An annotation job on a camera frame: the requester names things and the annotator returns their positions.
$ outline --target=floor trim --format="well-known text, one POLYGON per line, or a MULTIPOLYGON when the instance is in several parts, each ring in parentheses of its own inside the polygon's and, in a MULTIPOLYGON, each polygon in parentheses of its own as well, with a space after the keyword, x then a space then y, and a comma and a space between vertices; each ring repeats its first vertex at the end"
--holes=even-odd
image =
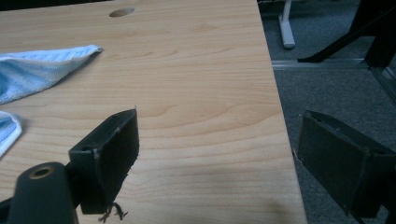
POLYGON ((272 61, 277 70, 305 70, 305 69, 368 69, 364 59, 327 59, 322 63, 299 63, 297 60, 272 61))

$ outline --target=wood grain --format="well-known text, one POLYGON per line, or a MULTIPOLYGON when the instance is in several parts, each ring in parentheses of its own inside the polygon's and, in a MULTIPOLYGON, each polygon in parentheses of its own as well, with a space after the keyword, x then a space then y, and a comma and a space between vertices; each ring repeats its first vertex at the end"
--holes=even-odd
POLYGON ((1 12, 0 27, 3 52, 104 48, 55 87, 0 105, 23 117, 0 160, 0 200, 21 172, 66 164, 102 120, 136 106, 140 155, 117 199, 129 214, 108 223, 306 223, 256 1, 38 8, 1 12))

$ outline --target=blue cloth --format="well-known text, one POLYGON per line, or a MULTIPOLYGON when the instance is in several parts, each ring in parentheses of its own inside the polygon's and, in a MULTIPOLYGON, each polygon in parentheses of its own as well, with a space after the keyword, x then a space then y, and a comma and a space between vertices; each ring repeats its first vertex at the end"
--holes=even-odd
POLYGON ((0 54, 0 105, 53 86, 101 51, 89 45, 0 54))
POLYGON ((0 157, 22 132, 20 118, 15 114, 0 111, 0 157))

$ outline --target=gray carpet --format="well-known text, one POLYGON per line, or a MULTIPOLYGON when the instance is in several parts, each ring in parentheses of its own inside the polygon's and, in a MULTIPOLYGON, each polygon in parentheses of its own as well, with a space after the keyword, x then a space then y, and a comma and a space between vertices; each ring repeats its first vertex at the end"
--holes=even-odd
MULTIPOLYGON (((290 14, 296 48, 283 49, 277 16, 282 2, 261 5, 262 23, 272 60, 311 56, 344 35, 359 1, 293 2, 290 14)), ((373 39, 361 37, 332 58, 363 58, 373 39)), ((395 58, 390 66, 395 71, 395 58)), ((276 84, 292 148, 296 147, 301 114, 307 110, 333 116, 377 142, 396 149, 396 106, 365 69, 275 71, 276 84)), ((357 223, 332 200, 309 172, 295 161, 308 223, 357 223)), ((388 212, 365 223, 384 223, 388 212)))

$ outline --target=wooden table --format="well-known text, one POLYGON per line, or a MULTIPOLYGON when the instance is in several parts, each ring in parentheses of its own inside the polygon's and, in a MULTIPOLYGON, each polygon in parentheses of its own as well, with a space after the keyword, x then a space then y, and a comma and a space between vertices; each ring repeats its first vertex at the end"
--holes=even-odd
POLYGON ((0 28, 3 52, 104 49, 55 87, 0 105, 24 123, 0 160, 0 200, 24 170, 68 163, 81 138, 136 106, 140 155, 116 200, 129 214, 107 223, 306 223, 256 1, 8 11, 0 28), (126 7, 134 12, 109 17, 126 7))

